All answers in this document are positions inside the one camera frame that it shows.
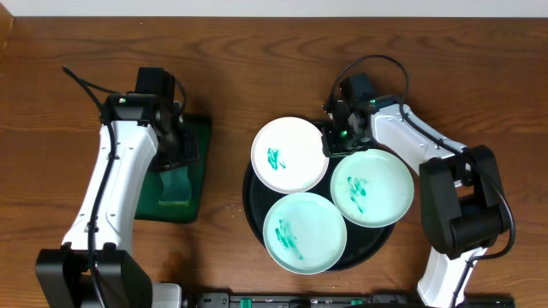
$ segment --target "green paint mark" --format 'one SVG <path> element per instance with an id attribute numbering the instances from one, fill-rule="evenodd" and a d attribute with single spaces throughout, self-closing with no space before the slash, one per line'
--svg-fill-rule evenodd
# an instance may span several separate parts
<path id="1" fill-rule="evenodd" d="M 352 181 L 352 176 L 348 177 L 348 187 L 350 188 L 350 200 L 356 204 L 358 210 L 363 214 L 364 210 L 360 206 L 359 198 L 364 198 L 367 195 L 365 185 L 367 184 L 366 179 L 354 178 Z"/>
<path id="2" fill-rule="evenodd" d="M 299 260 L 304 260 L 304 257 L 297 248 L 297 238 L 293 235 L 293 232 L 291 232 L 291 225 L 289 222 L 280 219 L 280 228 L 276 228 L 276 236 L 277 240 L 279 240 L 286 250 L 291 250 Z"/>
<path id="3" fill-rule="evenodd" d="M 277 170 L 277 165 L 280 164 L 285 169 L 285 164 L 280 159 L 280 151 L 275 149 L 268 149 L 268 163 L 274 170 Z"/>

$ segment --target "green tray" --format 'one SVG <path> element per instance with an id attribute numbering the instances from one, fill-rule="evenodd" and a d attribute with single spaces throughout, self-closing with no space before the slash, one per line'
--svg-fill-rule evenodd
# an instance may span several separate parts
<path id="1" fill-rule="evenodd" d="M 164 190 L 159 173 L 147 172 L 143 180 L 135 219 L 188 223 L 196 219 L 200 205 L 200 195 L 206 174 L 206 156 L 211 137 L 211 121 L 199 115 L 185 115 L 185 128 L 192 129 L 198 136 L 200 160 L 188 166 L 188 179 L 192 187 L 192 197 L 186 204 L 162 205 L 158 201 Z"/>

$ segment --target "wooden tabletop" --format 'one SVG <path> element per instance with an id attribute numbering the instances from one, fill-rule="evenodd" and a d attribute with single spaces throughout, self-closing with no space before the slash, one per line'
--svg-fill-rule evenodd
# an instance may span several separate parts
<path id="1" fill-rule="evenodd" d="M 134 258 L 154 281 L 234 293 L 413 290 L 430 251 L 418 195 L 372 259 L 310 276 L 279 267 L 242 209 L 259 129 L 285 115 L 326 119 L 339 71 L 374 53 L 405 65 L 416 115 L 497 156 L 516 243 L 475 268 L 467 293 L 548 303 L 548 20 L 16 18 L 0 66 L 0 305 L 46 305 L 36 257 L 60 246 L 95 164 L 97 111 L 63 64 L 120 91 L 134 87 L 138 67 L 165 67 L 187 88 L 188 111 L 212 118 L 198 220 L 135 222 Z M 402 90 L 393 65 L 360 69 L 380 92 Z"/>

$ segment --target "teal stain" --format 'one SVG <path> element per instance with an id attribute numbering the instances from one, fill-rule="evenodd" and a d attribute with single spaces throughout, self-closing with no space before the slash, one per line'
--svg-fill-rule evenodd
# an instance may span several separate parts
<path id="1" fill-rule="evenodd" d="M 363 214 L 364 210 L 360 206 L 359 198 L 365 197 L 367 195 L 365 185 L 367 184 L 366 179 L 354 178 L 352 181 L 352 176 L 348 177 L 348 187 L 350 188 L 350 200 L 356 204 L 358 210 Z"/>
<path id="2" fill-rule="evenodd" d="M 268 163 L 274 170 L 277 170 L 277 165 L 280 164 L 285 169 L 285 164 L 280 160 L 280 151 L 269 148 L 268 149 Z"/>
<path id="3" fill-rule="evenodd" d="M 291 250 L 299 260 L 304 260 L 301 252 L 297 248 L 297 238 L 291 232 L 291 225 L 289 222 L 285 222 L 283 219 L 280 219 L 280 228 L 276 228 L 277 240 L 283 245 L 287 250 Z"/>

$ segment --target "small round plate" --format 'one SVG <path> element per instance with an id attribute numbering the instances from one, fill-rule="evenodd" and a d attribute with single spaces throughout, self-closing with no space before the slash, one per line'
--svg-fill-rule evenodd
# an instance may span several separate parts
<path id="1" fill-rule="evenodd" d="M 333 266 L 344 252 L 346 237 L 344 219 L 335 205 L 309 192 L 279 199 L 263 226 L 272 258 L 297 274 L 318 274 Z"/>
<path id="2" fill-rule="evenodd" d="M 345 157 L 331 177 L 333 203 L 348 220 L 379 228 L 398 221 L 414 196 L 407 166 L 387 151 L 367 150 Z"/>
<path id="3" fill-rule="evenodd" d="M 322 152 L 322 133 L 309 121 L 283 117 L 255 136 L 251 164 L 257 177 L 279 193 L 301 193 L 325 175 L 329 158 Z"/>

